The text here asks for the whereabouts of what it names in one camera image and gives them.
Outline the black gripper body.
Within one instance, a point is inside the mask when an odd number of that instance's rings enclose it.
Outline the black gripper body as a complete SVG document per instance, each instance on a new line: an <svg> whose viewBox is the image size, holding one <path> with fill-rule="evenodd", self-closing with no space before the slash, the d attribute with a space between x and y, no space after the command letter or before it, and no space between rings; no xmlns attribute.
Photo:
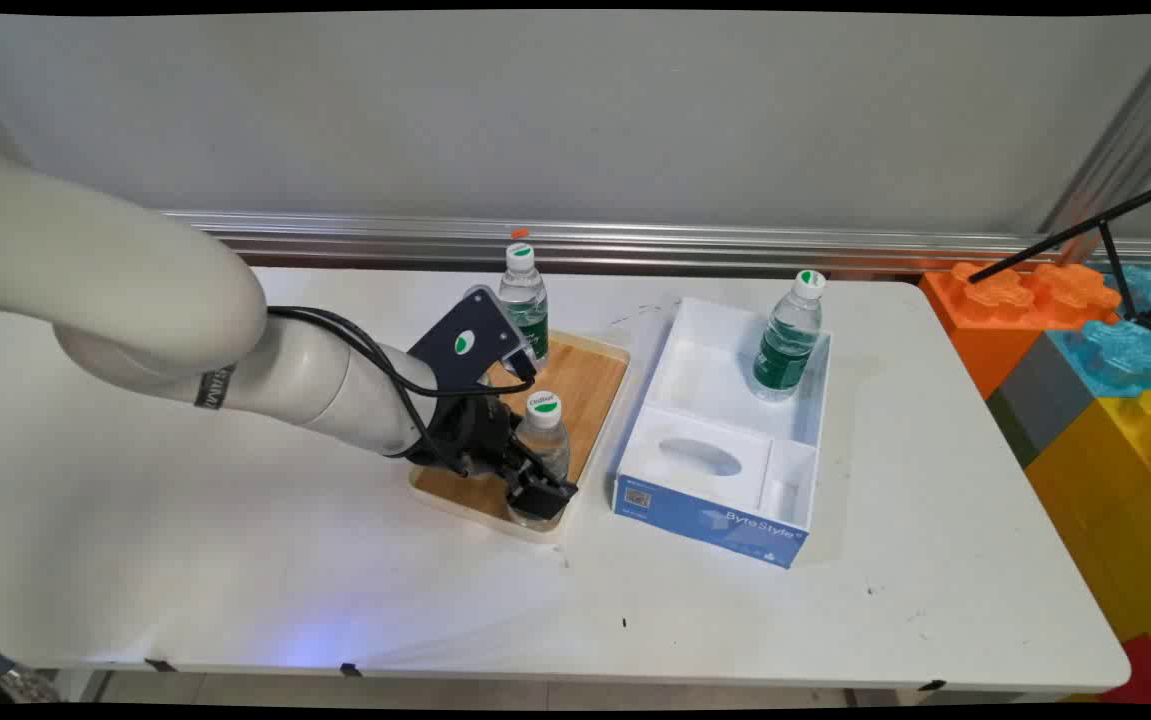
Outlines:
<svg viewBox="0 0 1151 720"><path fill-rule="evenodd" d="M457 477L512 477L524 469L514 438L521 418L493 395L439 398L427 434L419 434L406 459Z"/></svg>

